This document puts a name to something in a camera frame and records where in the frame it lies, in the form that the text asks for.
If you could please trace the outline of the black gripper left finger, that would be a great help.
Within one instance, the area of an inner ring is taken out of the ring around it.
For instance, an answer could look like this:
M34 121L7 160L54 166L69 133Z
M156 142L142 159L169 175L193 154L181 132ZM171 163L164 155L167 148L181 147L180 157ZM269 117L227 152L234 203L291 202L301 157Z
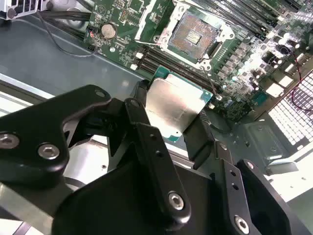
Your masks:
M188 197L144 106L111 98L95 85L0 119L0 208L38 230L52 230L60 205L80 190L71 191L63 177L69 149L93 134L109 139L109 152L120 159L116 169L138 163L166 230L189 221Z

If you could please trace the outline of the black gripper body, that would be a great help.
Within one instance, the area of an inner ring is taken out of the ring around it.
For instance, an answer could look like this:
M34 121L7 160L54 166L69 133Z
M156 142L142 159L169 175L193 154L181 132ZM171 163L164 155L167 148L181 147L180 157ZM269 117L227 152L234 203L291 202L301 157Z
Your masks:
M212 182L176 168L191 204L191 217L178 235L225 235L227 229L212 194ZM156 200L132 162L91 182L59 207L54 235L167 235Z

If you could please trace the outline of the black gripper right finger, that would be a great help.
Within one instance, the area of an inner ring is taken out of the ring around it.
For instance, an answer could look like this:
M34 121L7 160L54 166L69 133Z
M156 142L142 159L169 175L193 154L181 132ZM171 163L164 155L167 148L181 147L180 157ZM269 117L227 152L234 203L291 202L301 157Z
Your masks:
M304 224L259 168L247 159L233 162L229 148L214 138L205 113L183 132L192 169L208 179L198 200L211 235L302 235Z

